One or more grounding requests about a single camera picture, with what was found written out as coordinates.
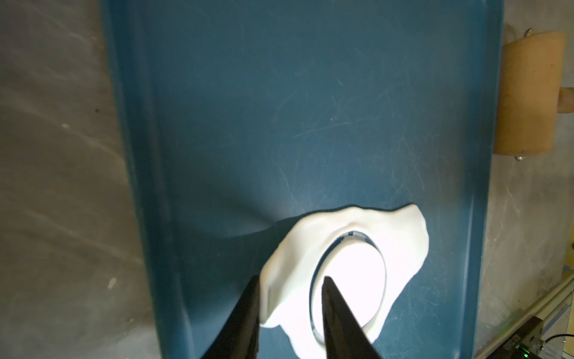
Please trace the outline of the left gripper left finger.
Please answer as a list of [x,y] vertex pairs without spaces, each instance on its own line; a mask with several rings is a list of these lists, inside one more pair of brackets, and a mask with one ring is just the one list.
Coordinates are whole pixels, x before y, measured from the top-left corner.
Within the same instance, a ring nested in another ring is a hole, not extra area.
[[259,351],[259,276],[254,275],[215,341],[203,355],[208,358],[256,358]]

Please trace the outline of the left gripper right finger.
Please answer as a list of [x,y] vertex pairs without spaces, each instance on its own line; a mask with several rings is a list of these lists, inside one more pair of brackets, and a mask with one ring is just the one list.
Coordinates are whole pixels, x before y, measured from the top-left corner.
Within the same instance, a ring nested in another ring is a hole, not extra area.
[[331,277],[324,278],[321,305],[328,359],[381,359]]

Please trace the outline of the white dough lump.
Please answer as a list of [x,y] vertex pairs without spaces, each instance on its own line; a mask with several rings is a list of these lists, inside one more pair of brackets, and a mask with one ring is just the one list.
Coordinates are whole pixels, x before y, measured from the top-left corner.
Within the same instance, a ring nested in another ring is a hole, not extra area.
[[417,205],[394,211],[351,206],[302,218],[288,232],[260,273],[259,320],[287,335],[299,358],[325,358],[325,343],[314,337],[309,292],[315,269],[327,249],[345,233],[365,234],[381,252],[387,271],[384,298],[372,327],[363,333],[373,343],[390,310],[422,268],[429,251],[425,217]]

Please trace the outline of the teal plastic tray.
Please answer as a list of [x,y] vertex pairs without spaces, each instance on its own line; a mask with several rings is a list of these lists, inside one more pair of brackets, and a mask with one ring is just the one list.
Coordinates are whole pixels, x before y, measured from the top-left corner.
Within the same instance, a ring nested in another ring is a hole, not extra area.
[[200,358],[305,215],[417,205],[375,342],[471,358],[503,1],[103,1],[163,358]]

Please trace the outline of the wooden rolling pin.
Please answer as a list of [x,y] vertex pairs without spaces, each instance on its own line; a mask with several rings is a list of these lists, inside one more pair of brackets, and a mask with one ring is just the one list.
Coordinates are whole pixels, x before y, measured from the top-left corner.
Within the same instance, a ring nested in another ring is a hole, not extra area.
[[526,34],[502,47],[494,154],[529,157],[554,148],[567,36]]

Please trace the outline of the round white dumpling wrapper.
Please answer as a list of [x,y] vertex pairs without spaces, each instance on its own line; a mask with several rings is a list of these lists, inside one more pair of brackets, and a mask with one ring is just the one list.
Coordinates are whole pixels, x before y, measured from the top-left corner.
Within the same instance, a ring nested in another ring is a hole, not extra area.
[[312,333],[324,344],[321,288],[331,278],[361,329],[372,327],[384,298],[387,271],[384,258],[365,234],[343,234],[327,249],[315,269],[309,292]]

